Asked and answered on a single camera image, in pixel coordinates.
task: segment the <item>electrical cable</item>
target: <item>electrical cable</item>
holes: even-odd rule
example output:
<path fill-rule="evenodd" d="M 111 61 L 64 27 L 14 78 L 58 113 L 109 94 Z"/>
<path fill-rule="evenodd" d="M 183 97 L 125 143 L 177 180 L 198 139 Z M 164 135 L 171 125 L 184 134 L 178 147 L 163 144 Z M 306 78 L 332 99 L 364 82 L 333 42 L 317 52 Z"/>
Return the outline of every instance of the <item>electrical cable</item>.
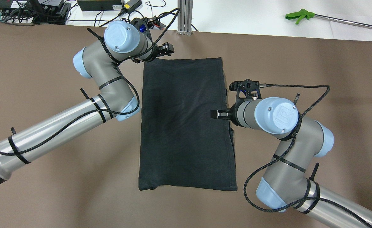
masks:
<path fill-rule="evenodd" d="M 20 23 L 21 23 L 21 21 L 22 20 L 27 20 L 27 19 L 30 19 L 30 18 L 32 18 L 32 17 L 35 17 L 34 16 L 34 14 L 36 14 L 37 16 L 38 15 L 43 15 L 43 16 L 47 16 L 47 18 L 49 18 L 49 20 L 47 21 L 47 22 L 41 22 L 41 23 L 53 23 L 53 22 L 65 22 L 65 21 L 67 21 L 67 20 L 58 20 L 58 21 L 56 21 L 56 20 L 51 20 L 51 19 L 57 19 L 57 18 L 60 18 L 60 17 L 63 17 L 63 16 L 65 16 L 65 15 L 67 15 L 68 13 L 70 13 L 75 7 L 77 7 L 77 6 L 79 6 L 79 4 L 78 3 L 76 3 L 75 5 L 73 5 L 72 7 L 70 7 L 70 9 L 69 10 L 67 10 L 65 13 L 63 13 L 63 14 L 61 14 L 61 15 L 58 15 L 58 16 L 52 16 L 52 15 L 50 15 L 50 14 L 44 14 L 44 13 L 40 13 L 40 12 L 36 12 L 34 9 L 30 9 L 30 8 L 28 8 L 28 7 L 26 7 L 25 5 L 26 4 L 28 4 L 28 2 L 26 2 L 26 3 L 20 3 L 20 2 L 17 2 L 17 4 L 19 5 L 19 7 L 18 8 L 16 8 L 16 9 L 14 9 L 13 11 L 11 11 L 9 14 L 8 14 L 8 17 L 6 17 L 6 18 L 1 18 L 0 19 L 0 22 L 5 22 L 5 23 L 7 23 L 8 22 L 8 20 L 10 20 L 10 19 L 12 19 L 12 20 L 15 20 L 15 19 L 17 19 L 17 20 L 19 20 L 20 21 Z M 23 8 L 25 8 L 25 9 L 27 9 L 29 12 L 31 12 L 32 13 L 32 15 L 31 16 L 23 16 L 22 15 L 22 13 L 23 13 L 23 11 L 22 11 L 22 9 Z"/>
<path fill-rule="evenodd" d="M 119 18 L 120 16 L 122 16 L 124 13 L 125 13 L 125 10 L 121 10 L 116 17 L 114 17 L 113 19 L 107 21 L 106 23 L 102 24 L 99 27 L 102 27 L 102 26 L 107 25 L 108 23 L 110 23 L 110 22 L 114 21 L 115 19 Z"/>
<path fill-rule="evenodd" d="M 134 10 L 134 11 L 132 11 L 131 13 L 133 13 L 133 12 L 137 12 L 137 13 L 139 13 L 139 14 L 141 15 L 142 19 L 145 18 L 144 15 L 142 15 L 141 12 L 138 11 L 138 10 Z"/>
<path fill-rule="evenodd" d="M 156 41 L 149 47 L 147 48 L 147 50 L 145 50 L 143 53 L 141 54 L 138 54 L 138 55 L 135 55 L 135 56 L 131 56 L 131 57 L 128 57 L 128 58 L 125 58 L 122 60 L 123 61 L 126 61 L 128 59 L 131 59 L 131 58 L 138 58 L 140 56 L 143 56 L 145 55 L 146 53 L 148 53 L 155 45 L 157 45 L 158 41 L 162 38 L 162 36 L 166 33 L 166 31 L 169 29 L 170 25 L 175 21 L 177 15 L 179 14 L 180 12 L 180 9 L 179 8 L 175 8 L 173 10 L 171 10 L 170 12 L 168 12 L 168 14 L 171 14 L 173 13 L 174 11 L 176 11 L 176 13 L 174 13 L 174 17 L 172 18 L 172 20 L 169 22 L 168 26 L 162 31 L 162 33 L 158 36 L 158 38 L 156 39 Z"/>
<path fill-rule="evenodd" d="M 175 17 L 173 17 L 171 23 L 173 23 L 173 21 L 175 20 L 175 18 L 177 17 L 178 13 L 179 13 L 179 8 L 176 8 L 172 11 L 175 11 L 177 10 L 177 13 L 175 14 Z M 165 34 L 165 32 L 167 31 L 167 28 L 165 30 L 163 30 L 163 32 L 161 33 L 161 35 L 157 38 L 157 40 L 154 42 L 154 44 L 149 48 L 147 49 L 145 52 L 141 53 L 141 56 L 144 55 L 145 53 L 147 53 L 154 45 L 156 45 L 156 43 L 162 38 L 162 36 Z M 131 114 L 133 113 L 134 111 L 136 111 L 138 108 L 139 108 L 139 104 L 140 104 L 140 99 L 139 99 L 139 95 L 138 95 L 138 92 L 137 90 L 135 89 L 135 87 L 131 84 L 131 82 L 129 82 L 125 77 L 124 75 L 121 73 L 121 71 L 118 69 L 118 66 L 116 65 L 115 62 L 112 62 L 111 63 L 111 66 L 114 68 L 114 70 L 117 72 L 117 74 L 122 77 L 122 79 L 131 87 L 131 89 L 134 91 L 134 94 L 135 96 L 137 97 L 137 106 L 131 110 L 131 111 L 128 111 L 128 112 L 118 112 L 118 111 L 112 111 L 112 110 L 107 110 L 107 109 L 94 109 L 94 110 L 91 110 L 91 111 L 88 111 L 88 112 L 85 112 L 83 113 L 82 115 L 76 117 L 75 119 L 73 119 L 72 121 L 70 121 L 69 123 L 67 123 L 65 126 L 63 126 L 60 130 L 58 130 L 56 133 L 54 133 L 53 135 L 51 135 L 50 137 L 48 137 L 47 139 L 45 139 L 44 141 L 40 142 L 39 144 L 31 147 L 31 148 L 28 148 L 26 150 L 22 150 L 22 151 L 19 151 L 18 153 L 5 153 L 5 152 L 2 152 L 0 151 L 0 155 L 4 155 L 4 156 L 17 156 L 17 155 L 21 155 L 21 154 L 24 154 L 24 153 L 27 153 L 27 152 L 30 152 L 31 150 L 34 150 L 40 146 L 42 146 L 43 144 L 47 143 L 48 141 L 50 141 L 51 139 L 53 139 L 55 136 L 57 136 L 58 134 L 60 134 L 63 130 L 65 130 L 66 128 L 68 128 L 70 125 L 72 125 L 74 122 L 78 121 L 80 118 L 86 116 L 86 115 L 89 115 L 93 112 L 96 112 L 96 111 L 106 111 L 106 112 L 109 112 L 109 113 L 112 113 L 112 114 L 117 114 L 117 115 L 127 115 L 127 114 Z"/>
<path fill-rule="evenodd" d="M 152 8 L 153 7 L 162 8 L 162 7 L 165 7 L 166 6 L 166 1 L 165 0 L 161 0 L 161 1 L 163 1 L 165 3 L 163 6 L 154 6 L 154 5 L 151 5 L 151 2 L 150 1 L 148 1 L 148 2 L 145 3 L 147 6 L 151 7 L 151 18 L 154 17 L 154 13 L 152 12 Z"/>
<path fill-rule="evenodd" d="M 300 116 L 299 116 L 299 120 L 298 120 L 298 123 L 302 122 L 302 119 L 303 117 L 310 111 L 312 110 L 312 108 L 314 108 L 327 94 L 328 92 L 330 91 L 330 86 L 329 85 L 280 85 L 280 84 L 266 84 L 266 87 L 297 87 L 297 88 L 326 88 L 325 92 L 321 95 L 320 98 L 318 98 L 309 108 L 307 108 Z M 294 127 L 294 129 L 292 131 L 296 131 L 298 128 L 298 124 Z M 344 206 L 336 203 L 336 202 L 333 202 L 329 199 L 325 199 L 325 198 L 320 198 L 320 197 L 316 197 L 316 196 L 312 196 L 312 197 L 304 197 L 304 198 L 301 198 L 301 199 L 298 199 L 294 202 L 291 202 L 289 204 L 287 204 L 286 206 L 283 206 L 283 207 L 280 207 L 280 208 L 277 208 L 277 209 L 264 209 L 264 208 L 261 208 L 259 206 L 257 206 L 256 204 L 254 204 L 249 198 L 248 198 L 248 195 L 247 195 L 247 185 L 248 185 L 248 182 L 251 180 L 251 178 L 256 175 L 258 172 L 260 172 L 261 170 L 275 164 L 276 162 L 279 162 L 283 157 L 285 157 L 289 152 L 290 150 L 292 149 L 292 147 L 294 146 L 295 142 L 296 142 L 296 134 L 293 135 L 293 138 L 292 138 L 292 141 L 289 145 L 289 147 L 286 149 L 286 151 L 280 156 L 278 157 L 277 159 L 267 163 L 266 165 L 258 168 L 257 170 L 255 170 L 248 178 L 247 180 L 245 181 L 244 183 L 244 197 L 245 199 L 247 200 L 247 202 L 253 206 L 254 208 L 260 210 L 260 211 L 263 211 L 263 212 L 277 212 L 277 211 L 281 211 L 281 210 L 284 210 L 286 208 L 289 208 L 299 202 L 303 202 L 303 201 L 307 201 L 307 200 L 320 200 L 320 201 L 324 201 L 324 202 L 327 202 L 327 203 L 330 203 L 336 207 L 339 207 L 341 209 L 343 209 L 344 211 L 348 212 L 350 215 L 352 215 L 354 218 L 356 218 L 358 221 L 362 222 L 364 225 L 366 225 L 367 227 L 372 227 L 367 221 L 365 221 L 363 218 L 361 218 L 360 216 L 358 216 L 357 214 L 355 214 L 354 212 L 352 212 L 351 210 L 345 208 Z"/>
<path fill-rule="evenodd" d="M 100 19 L 102 19 L 103 14 L 105 14 L 105 11 L 104 10 L 102 11 L 102 14 L 100 15 Z"/>
<path fill-rule="evenodd" d="M 51 22 L 93 22 L 94 20 L 64 20 L 64 21 L 51 21 Z M 107 22 L 107 20 L 97 20 L 98 22 Z M 18 23 L 10 23 L 10 22 L 1 22 L 13 26 L 37 26 L 37 25 L 44 25 L 44 24 L 51 24 L 51 22 L 41 22 L 35 24 L 18 24 Z"/>
<path fill-rule="evenodd" d="M 30 152 L 31 150 L 34 150 L 42 145 L 44 145 L 45 143 L 47 143 L 48 141 L 50 141 L 51 139 L 55 138 L 58 134 L 60 134 L 63 130 L 65 130 L 66 128 L 68 128 L 70 125 L 72 125 L 74 122 L 78 121 L 80 118 L 84 117 L 84 116 L 87 116 L 93 112 L 96 112 L 96 111 L 106 111 L 106 112 L 109 112 L 109 113 L 112 113 L 112 114 L 117 114 L 117 115 L 128 115 L 128 114 L 131 114 L 133 113 L 134 111 L 136 111 L 139 107 L 139 104 L 140 104 L 140 100 L 139 100 L 139 95 L 138 95 L 138 92 L 136 90 L 136 88 L 131 84 L 130 81 L 128 81 L 124 75 L 120 72 L 120 70 L 117 68 L 117 66 L 115 65 L 115 63 L 111 63 L 111 66 L 115 69 L 115 71 L 117 72 L 117 74 L 122 77 L 122 79 L 131 87 L 131 89 L 134 91 L 135 93 L 135 96 L 137 97 L 137 105 L 136 107 L 131 110 L 131 111 L 128 111 L 128 112 L 119 112 L 119 111 L 112 111 L 112 110 L 107 110 L 107 109 L 94 109 L 94 110 L 91 110 L 91 111 L 88 111 L 88 112 L 85 112 L 83 113 L 82 115 L 76 117 L 75 119 L 73 119 L 72 121 L 70 121 L 69 123 L 67 123 L 65 126 L 63 126 L 60 130 L 58 130 L 56 133 L 54 133 L 53 135 L 51 135 L 50 137 L 48 137 L 47 139 L 45 139 L 44 141 L 42 141 L 41 143 L 31 147 L 31 148 L 28 148 L 26 150 L 22 150 L 22 151 L 19 151 L 18 153 L 5 153 L 5 152 L 2 152 L 0 151 L 0 155 L 4 155 L 4 156 L 16 156 L 16 155 L 21 155 L 21 154 L 24 154 L 24 153 L 27 153 L 27 152 Z"/>
<path fill-rule="evenodd" d="M 98 14 L 96 14 L 96 17 L 94 17 L 94 25 L 93 25 L 93 27 L 95 27 L 95 26 L 96 26 L 96 20 L 97 20 L 97 16 L 99 16 L 99 14 L 101 14 L 101 13 L 102 13 L 102 11 L 103 11 L 103 10 L 100 10 L 100 12 L 99 12 Z"/>
<path fill-rule="evenodd" d="M 198 32 L 197 28 L 194 25 L 192 25 L 192 27 L 196 30 L 196 32 Z"/>

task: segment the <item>light blue joint cap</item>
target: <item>light blue joint cap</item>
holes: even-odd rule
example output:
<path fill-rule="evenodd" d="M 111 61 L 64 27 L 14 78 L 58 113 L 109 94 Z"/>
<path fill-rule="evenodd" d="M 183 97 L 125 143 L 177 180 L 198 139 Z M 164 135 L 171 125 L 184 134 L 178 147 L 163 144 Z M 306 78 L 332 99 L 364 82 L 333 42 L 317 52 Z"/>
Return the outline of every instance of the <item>light blue joint cap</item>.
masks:
<path fill-rule="evenodd" d="M 281 208 L 282 206 L 287 205 L 263 177 L 261 177 L 261 182 L 258 185 L 256 195 L 262 203 L 264 203 L 266 206 L 272 209 Z"/>
<path fill-rule="evenodd" d="M 325 156 L 332 149 L 332 146 L 334 145 L 334 135 L 328 128 L 324 127 L 320 122 L 318 121 L 316 122 L 320 124 L 321 129 L 323 130 L 324 140 L 320 152 L 314 155 L 314 157 L 322 157 Z"/>
<path fill-rule="evenodd" d="M 284 134 L 296 126 L 299 112 L 286 98 L 268 97 L 258 103 L 254 117 L 258 126 L 267 133 Z"/>
<path fill-rule="evenodd" d="M 121 112 L 129 112 L 132 111 L 137 106 L 137 98 L 135 96 L 132 97 L 131 101 L 125 106 L 125 108 Z M 139 112 L 141 109 L 141 106 L 137 108 L 133 113 L 127 114 L 127 115 L 117 115 L 115 118 L 118 121 L 124 121 L 128 118 L 130 118 L 132 115 L 135 115 Z"/>
<path fill-rule="evenodd" d="M 114 52 L 131 52 L 137 48 L 139 42 L 140 32 L 127 22 L 111 22 L 105 30 L 105 43 Z"/>
<path fill-rule="evenodd" d="M 85 78 L 92 78 L 89 73 L 85 69 L 85 64 L 83 63 L 83 50 L 85 47 L 80 50 L 80 52 L 76 53 L 75 56 L 73 56 L 73 65 L 75 66 L 75 69 L 79 72 L 80 75 L 82 75 Z"/>

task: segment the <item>blue light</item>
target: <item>blue light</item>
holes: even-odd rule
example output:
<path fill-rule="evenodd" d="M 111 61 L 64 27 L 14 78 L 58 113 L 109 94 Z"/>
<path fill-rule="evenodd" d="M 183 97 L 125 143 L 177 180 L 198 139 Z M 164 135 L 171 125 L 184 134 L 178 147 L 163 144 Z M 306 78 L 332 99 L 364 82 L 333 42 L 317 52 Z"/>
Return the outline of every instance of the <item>blue light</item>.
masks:
<path fill-rule="evenodd" d="M 145 27 L 145 25 L 141 25 L 140 27 L 139 27 L 139 31 L 140 32 L 145 32 L 147 30 L 147 28 Z"/>

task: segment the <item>white table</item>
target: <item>white table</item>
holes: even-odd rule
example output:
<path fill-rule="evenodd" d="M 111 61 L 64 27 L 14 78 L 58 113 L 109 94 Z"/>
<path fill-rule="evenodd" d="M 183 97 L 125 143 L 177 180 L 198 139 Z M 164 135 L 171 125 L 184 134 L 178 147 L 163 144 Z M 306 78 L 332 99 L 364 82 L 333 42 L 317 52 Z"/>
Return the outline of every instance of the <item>white table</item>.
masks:
<path fill-rule="evenodd" d="M 151 8 L 145 4 L 138 9 L 145 17 L 151 17 Z M 162 8 L 153 8 L 154 15 L 177 7 L 176 0 L 167 0 Z M 151 0 L 152 5 L 163 5 L 161 0 Z M 221 32 L 273 36 L 297 36 L 324 39 L 353 39 L 372 41 L 372 30 L 328 22 L 318 18 L 303 19 L 299 25 L 285 19 L 287 13 L 306 9 L 325 16 L 351 19 L 372 24 L 372 0 L 241 0 L 241 1 L 193 1 L 192 24 L 200 32 Z M 79 7 L 72 10 L 70 19 L 94 20 L 99 12 L 82 12 Z M 110 20 L 118 11 L 105 11 L 98 19 Z M 133 12 L 131 18 L 141 17 Z M 168 24 L 171 16 L 161 21 Z M 93 26 L 94 22 L 67 22 L 68 25 Z M 177 21 L 170 29 L 177 30 Z"/>

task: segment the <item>folded black t-shirt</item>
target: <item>folded black t-shirt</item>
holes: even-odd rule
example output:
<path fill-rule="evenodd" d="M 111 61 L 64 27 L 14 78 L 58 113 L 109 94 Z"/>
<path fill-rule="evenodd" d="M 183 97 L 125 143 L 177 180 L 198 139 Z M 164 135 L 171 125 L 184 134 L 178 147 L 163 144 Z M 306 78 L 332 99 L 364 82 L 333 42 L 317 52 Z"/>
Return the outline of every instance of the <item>folded black t-shirt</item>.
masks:
<path fill-rule="evenodd" d="M 144 64 L 140 190 L 160 185 L 236 191 L 233 131 L 221 58 Z"/>

